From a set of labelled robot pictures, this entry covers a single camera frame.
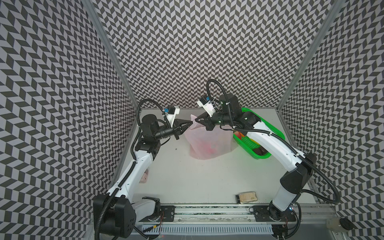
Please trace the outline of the pink printed plastic bag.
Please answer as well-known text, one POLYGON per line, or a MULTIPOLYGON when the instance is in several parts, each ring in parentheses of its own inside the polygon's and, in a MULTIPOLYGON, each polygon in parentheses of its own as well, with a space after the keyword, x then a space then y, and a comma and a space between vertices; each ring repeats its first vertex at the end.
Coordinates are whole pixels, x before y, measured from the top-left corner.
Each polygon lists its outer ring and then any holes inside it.
POLYGON ((232 131, 224 131, 215 127, 207 131, 206 127, 195 121, 195 115, 190 115, 193 124, 183 133, 190 144, 190 156, 197 160, 210 160, 231 153, 238 145, 233 139, 232 131))

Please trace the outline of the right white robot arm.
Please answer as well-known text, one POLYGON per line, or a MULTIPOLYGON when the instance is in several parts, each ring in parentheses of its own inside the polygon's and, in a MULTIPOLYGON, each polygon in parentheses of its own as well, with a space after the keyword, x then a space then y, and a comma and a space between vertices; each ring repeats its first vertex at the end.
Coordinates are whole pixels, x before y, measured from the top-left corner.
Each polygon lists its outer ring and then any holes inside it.
POLYGON ((208 131, 212 131, 215 126, 231 126, 258 143, 286 169, 286 173, 280 179, 279 190, 268 208, 272 220, 283 219, 313 174, 314 171, 310 167, 313 161, 302 151, 285 143, 284 139, 276 135, 254 112, 243 111, 238 98, 232 94, 221 96, 221 110, 215 109, 207 95, 203 95, 197 104, 205 110, 205 113, 198 116, 196 122, 205 126, 208 131))

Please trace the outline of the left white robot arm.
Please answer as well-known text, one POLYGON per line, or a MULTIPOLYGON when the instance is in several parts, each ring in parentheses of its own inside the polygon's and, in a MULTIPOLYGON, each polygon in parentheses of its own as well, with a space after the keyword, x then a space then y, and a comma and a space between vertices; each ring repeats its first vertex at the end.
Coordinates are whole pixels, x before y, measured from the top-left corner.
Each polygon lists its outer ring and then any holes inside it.
POLYGON ((127 238, 137 229, 141 220, 162 219, 161 202, 158 198, 144 197, 133 202, 133 196, 142 177, 155 160, 162 146, 161 140, 179 139, 192 124, 190 120, 177 119, 174 114, 165 113, 159 120, 155 115, 142 119, 138 133, 131 145, 133 159, 123 175, 105 194, 93 200, 95 239, 101 234, 110 235, 114 240, 127 238))

